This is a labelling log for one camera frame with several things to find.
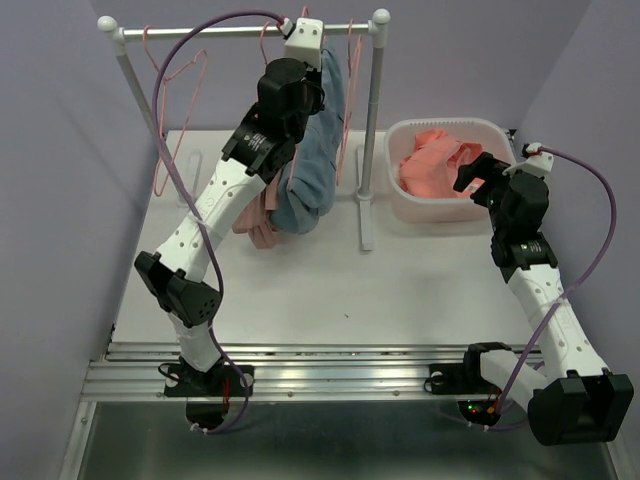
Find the salmon pink skirt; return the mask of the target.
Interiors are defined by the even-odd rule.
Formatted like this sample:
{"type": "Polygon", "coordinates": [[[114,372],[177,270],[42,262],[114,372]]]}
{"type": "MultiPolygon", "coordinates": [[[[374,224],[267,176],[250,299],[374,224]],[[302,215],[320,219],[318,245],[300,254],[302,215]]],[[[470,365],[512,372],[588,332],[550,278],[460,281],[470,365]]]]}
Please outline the salmon pink skirt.
{"type": "Polygon", "coordinates": [[[399,163],[397,183],[418,198],[468,198],[483,183],[474,179],[462,192],[453,189],[458,169],[483,152],[479,143],[466,142],[443,129],[430,129],[414,137],[412,153],[399,163]]]}

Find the blue grey garment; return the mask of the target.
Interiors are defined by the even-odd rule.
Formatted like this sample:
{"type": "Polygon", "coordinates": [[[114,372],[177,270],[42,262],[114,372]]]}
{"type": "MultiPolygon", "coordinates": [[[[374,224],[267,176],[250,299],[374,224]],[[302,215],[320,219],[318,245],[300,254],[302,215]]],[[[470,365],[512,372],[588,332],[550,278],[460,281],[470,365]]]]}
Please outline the blue grey garment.
{"type": "Polygon", "coordinates": [[[344,122],[345,82],[339,56],[331,44],[326,44],[322,50],[322,87],[324,109],[308,120],[300,142],[294,189],[286,192],[290,162],[278,184],[279,206],[270,215],[272,225],[289,234],[312,231],[334,203],[336,162],[344,122]]]}

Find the pink hanger with blue garment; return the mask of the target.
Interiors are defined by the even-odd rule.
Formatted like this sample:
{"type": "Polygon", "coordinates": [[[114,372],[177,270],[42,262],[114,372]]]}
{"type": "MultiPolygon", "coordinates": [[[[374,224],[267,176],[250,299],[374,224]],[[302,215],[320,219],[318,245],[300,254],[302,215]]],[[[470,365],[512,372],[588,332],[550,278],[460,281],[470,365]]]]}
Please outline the pink hanger with blue garment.
{"type": "MultiPolygon", "coordinates": [[[[301,11],[301,17],[302,18],[309,18],[310,17],[310,8],[308,5],[305,5],[302,8],[301,11]]],[[[287,183],[286,183],[286,192],[292,192],[294,189],[294,179],[295,179],[295,175],[296,175],[296,170],[298,167],[298,160],[299,160],[299,153],[300,153],[300,147],[302,146],[301,143],[296,145],[296,150],[295,150],[295,154],[294,157],[291,161],[291,168],[290,168],[290,172],[289,172],[289,176],[287,179],[287,183]]]]}

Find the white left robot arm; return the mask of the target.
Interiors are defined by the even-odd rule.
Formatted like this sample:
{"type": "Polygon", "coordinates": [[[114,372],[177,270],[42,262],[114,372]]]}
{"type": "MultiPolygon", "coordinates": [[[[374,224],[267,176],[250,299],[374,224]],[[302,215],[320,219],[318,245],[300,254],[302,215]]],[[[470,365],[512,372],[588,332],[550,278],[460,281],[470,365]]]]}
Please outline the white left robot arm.
{"type": "Polygon", "coordinates": [[[223,290],[204,281],[216,263],[211,255],[243,210],[293,159],[309,117],[323,102],[321,67],[273,60],[258,81],[256,102],[223,147],[200,196],[193,198],[177,170],[170,171],[189,212],[155,252],[140,252],[134,267],[176,330],[181,354],[172,380],[188,381],[202,394],[221,386],[224,357],[211,339],[211,324],[223,290]]]}

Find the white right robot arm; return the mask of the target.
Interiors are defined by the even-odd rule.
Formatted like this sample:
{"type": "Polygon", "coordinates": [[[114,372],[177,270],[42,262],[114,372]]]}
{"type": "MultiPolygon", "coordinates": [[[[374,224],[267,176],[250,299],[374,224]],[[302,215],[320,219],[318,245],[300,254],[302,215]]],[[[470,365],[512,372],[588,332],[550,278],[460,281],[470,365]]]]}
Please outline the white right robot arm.
{"type": "Polygon", "coordinates": [[[520,354],[499,342],[470,345],[460,378],[472,390],[489,384],[498,389],[490,417],[500,414],[506,400],[520,406],[544,446],[608,443],[618,435],[634,387],[595,351],[569,302],[591,273],[564,287],[541,232],[549,206],[545,178],[559,153],[539,143],[526,145],[523,153],[525,161],[510,165],[483,152],[459,168],[454,183],[462,192],[482,182],[471,198],[489,213],[493,262],[533,331],[520,354]]]}

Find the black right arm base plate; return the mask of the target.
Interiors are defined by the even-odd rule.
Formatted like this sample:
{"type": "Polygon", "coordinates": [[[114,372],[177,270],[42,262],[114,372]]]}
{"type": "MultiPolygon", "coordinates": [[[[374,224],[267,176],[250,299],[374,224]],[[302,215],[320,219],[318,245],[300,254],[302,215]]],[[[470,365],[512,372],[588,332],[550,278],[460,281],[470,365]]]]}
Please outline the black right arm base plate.
{"type": "Polygon", "coordinates": [[[500,391],[481,376],[479,365],[467,363],[429,364],[424,386],[434,395],[489,396],[500,391]]]}

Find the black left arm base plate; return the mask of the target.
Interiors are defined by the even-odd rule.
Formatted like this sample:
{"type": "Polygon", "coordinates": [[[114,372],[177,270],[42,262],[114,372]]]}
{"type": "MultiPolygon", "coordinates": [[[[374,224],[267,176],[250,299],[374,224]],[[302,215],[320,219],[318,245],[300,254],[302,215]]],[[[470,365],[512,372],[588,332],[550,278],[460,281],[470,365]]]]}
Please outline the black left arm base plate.
{"type": "Polygon", "coordinates": [[[164,378],[168,398],[244,397],[241,376],[228,364],[216,364],[208,372],[193,370],[183,363],[161,363],[158,373],[164,378]]]}

